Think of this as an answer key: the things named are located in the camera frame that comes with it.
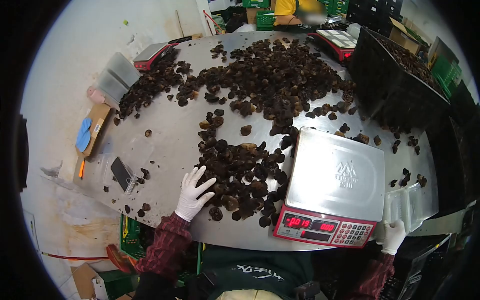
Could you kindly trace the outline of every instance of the stainless steel table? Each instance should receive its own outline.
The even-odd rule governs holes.
[[[177,48],[180,49],[178,60],[186,60],[191,63],[191,74],[197,75],[202,69],[225,66],[232,61],[230,58],[227,62],[222,62],[220,58],[211,59],[210,49],[218,45],[218,41],[221,41],[224,49],[230,52],[236,48],[248,47],[252,42],[261,39],[269,38],[274,41],[275,39],[281,40],[283,37],[290,40],[299,38],[303,42],[306,35],[283,32],[248,32],[204,37],[178,45]],[[323,55],[321,59],[337,70],[342,78],[348,77],[345,68],[338,63],[326,55]],[[170,93],[161,93],[154,99],[152,105],[143,108],[140,111],[139,119],[135,119],[131,115],[119,126],[115,126],[110,121],[104,128],[103,138],[100,141],[99,148],[102,154],[91,158],[90,162],[85,164],[84,179],[78,183],[84,188],[85,193],[129,217],[156,227],[160,223],[161,216],[170,215],[175,210],[180,194],[180,181],[185,172],[189,172],[198,163],[200,153],[197,144],[201,141],[197,135],[197,132],[201,130],[198,123],[205,119],[207,112],[213,112],[216,108],[225,111],[223,116],[225,122],[217,130],[217,139],[225,139],[228,144],[232,145],[260,144],[265,141],[268,151],[279,147],[283,135],[269,136],[268,132],[272,122],[263,119],[262,113],[253,113],[251,116],[243,118],[238,112],[232,112],[229,109],[229,101],[224,105],[207,103],[204,100],[205,92],[206,88],[202,87],[197,100],[189,100],[187,106],[179,107],[175,101],[167,100],[167,94],[176,95],[177,93],[177,90],[172,88]],[[219,94],[226,96],[228,92],[228,89],[222,89]],[[329,92],[323,99],[312,101],[310,111],[324,103],[336,104],[341,101],[341,96],[341,91],[335,94]],[[346,122],[350,127],[350,131],[346,134],[347,137],[356,136],[361,132],[370,137],[369,145],[373,146],[373,137],[379,135],[382,139],[379,148],[384,150],[385,154],[385,182],[393,179],[400,180],[403,178],[402,169],[407,168],[412,173],[412,180],[409,184],[414,184],[417,173],[420,173],[428,179],[427,186],[422,189],[424,200],[438,203],[433,158],[425,133],[419,136],[418,132],[412,132],[413,135],[419,137],[420,155],[416,155],[413,148],[407,146],[408,137],[405,134],[401,135],[402,142],[398,147],[397,154],[393,154],[391,149],[395,141],[393,134],[380,129],[375,121],[361,121],[359,112],[353,116],[337,113],[337,116],[338,119],[334,121],[329,120],[326,116],[311,119],[305,117],[305,112],[302,112],[294,118],[293,125],[297,128],[313,126],[318,130],[334,133]],[[252,133],[248,136],[241,136],[240,127],[248,124],[252,125]],[[151,129],[153,132],[148,138],[144,136],[147,129]],[[289,157],[290,147],[284,150],[284,153],[286,159],[283,164],[280,164],[280,167],[290,175],[292,164]],[[136,174],[141,175],[140,168],[148,169],[151,179],[146,180],[145,184],[135,186],[130,195],[125,195],[120,186],[111,178],[112,173],[109,166],[116,156],[119,156]],[[277,188],[276,181],[268,179],[267,183],[269,191]],[[109,186],[109,192],[103,191],[105,185]],[[398,188],[398,184],[394,188],[386,185],[385,192]],[[144,203],[150,204],[151,210],[146,212],[144,217],[138,217],[137,212]],[[280,209],[281,202],[276,204]],[[125,205],[131,208],[129,214],[125,212]],[[246,220],[234,221],[231,219],[231,212],[224,208],[221,209],[224,216],[219,222],[208,220],[210,219],[208,209],[202,209],[192,220],[191,233],[194,240],[214,245],[264,251],[304,251],[331,248],[274,238],[272,236],[273,226],[266,228],[259,226],[260,214],[257,213]]]

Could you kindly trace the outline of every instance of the digital scale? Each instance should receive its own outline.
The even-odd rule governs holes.
[[[151,44],[133,59],[133,65],[139,71],[149,71],[152,65],[162,59],[168,53],[171,53],[176,45],[181,42],[190,41],[191,36],[186,36],[169,41],[168,43]]]
[[[338,61],[349,60],[357,45],[357,39],[342,30],[317,30],[317,33],[309,33],[309,36],[321,45],[330,49],[331,54]]]
[[[363,248],[382,220],[384,152],[302,127],[273,235],[305,243]]]

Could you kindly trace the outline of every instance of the blue cloth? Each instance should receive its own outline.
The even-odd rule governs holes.
[[[78,131],[77,134],[77,142],[75,143],[75,146],[77,146],[78,150],[80,152],[85,151],[85,149],[88,146],[88,142],[90,142],[90,132],[89,128],[90,125],[92,125],[92,119],[90,118],[85,118],[82,121],[82,125],[80,126],[80,130]]]

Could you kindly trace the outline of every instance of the dark green apron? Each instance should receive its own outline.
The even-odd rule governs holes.
[[[292,14],[297,15],[300,7],[299,0],[295,0],[295,12]],[[298,24],[298,25],[277,25],[273,27],[274,31],[284,31],[291,33],[315,33],[319,28],[319,25],[307,25],[307,24]]]
[[[225,291],[259,289],[282,299],[295,298],[294,288],[311,281],[311,252],[267,252],[210,245],[202,256],[202,272],[216,273],[214,300]]]

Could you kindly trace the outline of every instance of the red cable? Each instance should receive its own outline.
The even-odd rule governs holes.
[[[218,26],[218,24],[217,24],[217,23],[215,23],[215,21],[212,19],[212,17],[211,17],[211,16],[209,16],[209,15],[206,13],[206,11],[205,11],[205,10],[204,10],[204,14],[205,14],[205,15],[206,15],[208,18],[210,18],[210,20],[212,20],[213,24],[217,25],[217,27],[218,27],[218,28],[220,28],[220,26]],[[216,29],[216,27],[215,27],[215,26],[213,27],[213,29],[215,29],[215,32],[216,32],[216,33],[220,34],[220,32],[219,32],[219,31]]]
[[[96,261],[100,259],[109,259],[108,257],[74,257],[74,256],[61,256],[56,254],[50,254],[46,252],[42,252],[43,255],[61,258],[61,259],[70,259],[70,260],[79,260],[79,261]]]

